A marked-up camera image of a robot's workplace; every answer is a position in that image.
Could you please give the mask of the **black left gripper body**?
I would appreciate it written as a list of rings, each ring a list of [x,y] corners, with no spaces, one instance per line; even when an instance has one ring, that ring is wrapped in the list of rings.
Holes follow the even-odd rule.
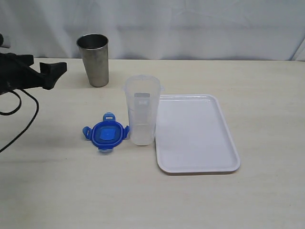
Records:
[[[43,80],[40,73],[28,69],[16,69],[14,53],[0,54],[0,93],[5,94],[15,89],[29,89],[42,87]]]

